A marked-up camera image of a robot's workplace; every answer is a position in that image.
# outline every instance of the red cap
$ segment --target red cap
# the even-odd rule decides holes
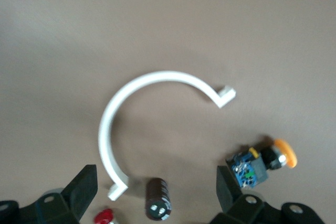
[[[111,221],[113,221],[113,211],[110,208],[103,210],[94,218],[95,224],[109,224]]]

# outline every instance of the white plastic arc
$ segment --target white plastic arc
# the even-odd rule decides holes
[[[100,157],[106,171],[114,181],[114,185],[110,188],[108,193],[108,197],[111,200],[118,199],[127,190],[129,182],[128,176],[126,176],[126,174],[120,169],[113,155],[110,138],[113,119],[121,104],[131,94],[145,86],[163,81],[175,81],[189,84],[204,92],[219,108],[226,105],[236,96],[236,91],[231,87],[226,86],[224,89],[220,90],[219,93],[216,93],[213,88],[201,79],[187,73],[176,71],[148,73],[132,80],[122,87],[107,105],[100,121],[98,135]]]

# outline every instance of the orange ring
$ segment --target orange ring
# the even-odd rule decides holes
[[[284,154],[287,166],[294,168],[298,164],[298,159],[292,147],[283,139],[275,139],[274,145]]]

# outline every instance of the beige surface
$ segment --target beige surface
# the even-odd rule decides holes
[[[263,135],[283,137],[299,164],[256,190],[298,201],[334,223],[336,0],[0,0],[0,196],[21,206],[97,164],[104,207],[121,224],[150,223],[141,186],[118,201],[98,153],[102,112],[131,79],[194,74],[237,98],[219,110],[196,90],[156,84],[115,124],[120,165],[170,186],[165,223],[208,223],[219,211],[216,165]]]

